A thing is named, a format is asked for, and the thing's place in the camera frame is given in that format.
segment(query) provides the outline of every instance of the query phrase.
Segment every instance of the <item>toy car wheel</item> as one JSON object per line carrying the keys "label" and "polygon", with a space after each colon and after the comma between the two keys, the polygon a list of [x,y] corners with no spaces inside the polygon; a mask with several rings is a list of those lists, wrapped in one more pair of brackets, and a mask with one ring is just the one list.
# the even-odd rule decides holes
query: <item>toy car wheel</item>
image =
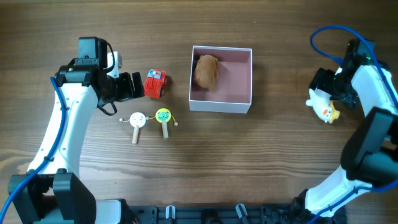
{"label": "toy car wheel", "polygon": [[160,89],[160,96],[164,96],[164,88],[163,87]]}

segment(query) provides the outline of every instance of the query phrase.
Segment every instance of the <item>wooden tabletop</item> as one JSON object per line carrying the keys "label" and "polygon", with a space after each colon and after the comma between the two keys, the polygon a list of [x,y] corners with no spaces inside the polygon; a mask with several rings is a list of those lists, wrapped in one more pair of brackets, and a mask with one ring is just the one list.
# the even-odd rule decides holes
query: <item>wooden tabletop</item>
{"label": "wooden tabletop", "polygon": [[[0,203],[12,174],[24,174],[39,150],[53,108],[50,76],[78,53],[78,38],[98,36],[123,56],[122,72],[165,70],[170,90],[160,100],[96,110],[87,127],[80,177],[96,198],[130,205],[289,203],[340,163],[346,141],[363,120],[342,105],[333,124],[305,106],[320,68],[337,65],[312,50],[310,35],[345,24],[376,40],[376,53],[398,73],[398,2],[362,0],[131,1],[9,0],[0,5]],[[317,45],[344,56],[351,35],[320,34]],[[193,45],[251,48],[252,106],[248,114],[191,112]],[[170,139],[148,122],[139,144],[120,123],[166,107],[179,125]],[[350,223],[397,223],[398,191],[367,194],[348,204]],[[7,223],[20,223],[13,205]]]}

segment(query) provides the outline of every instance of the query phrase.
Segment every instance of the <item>brown plush toy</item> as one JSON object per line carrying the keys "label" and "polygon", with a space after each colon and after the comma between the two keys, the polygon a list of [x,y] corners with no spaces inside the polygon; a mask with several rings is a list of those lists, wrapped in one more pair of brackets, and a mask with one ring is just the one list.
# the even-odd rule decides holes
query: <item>brown plush toy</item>
{"label": "brown plush toy", "polygon": [[216,90],[218,79],[218,60],[211,55],[201,55],[193,73],[193,80],[198,86],[210,91]]}

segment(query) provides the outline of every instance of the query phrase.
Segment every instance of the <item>metal base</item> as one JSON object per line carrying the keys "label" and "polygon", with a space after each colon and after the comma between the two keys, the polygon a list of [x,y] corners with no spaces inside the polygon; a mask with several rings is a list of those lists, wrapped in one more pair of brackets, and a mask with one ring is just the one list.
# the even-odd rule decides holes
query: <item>metal base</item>
{"label": "metal base", "polygon": [[[166,219],[166,208],[156,206],[131,206],[139,224],[242,224],[235,207],[177,207],[174,220]],[[265,204],[246,207],[249,224],[288,224],[289,204]],[[293,224],[308,220],[296,219]],[[332,218],[319,218],[317,224],[347,224],[345,208],[336,211]]]}

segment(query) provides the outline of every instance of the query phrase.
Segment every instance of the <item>white box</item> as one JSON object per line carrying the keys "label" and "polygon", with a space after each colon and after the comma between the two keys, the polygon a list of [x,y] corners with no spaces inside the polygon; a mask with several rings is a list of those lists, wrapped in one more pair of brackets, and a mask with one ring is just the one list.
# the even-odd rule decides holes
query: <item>white box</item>
{"label": "white box", "polygon": [[[193,87],[192,76],[201,55],[219,62],[216,91]],[[224,113],[247,113],[252,97],[252,50],[232,47],[193,46],[189,109]]]}

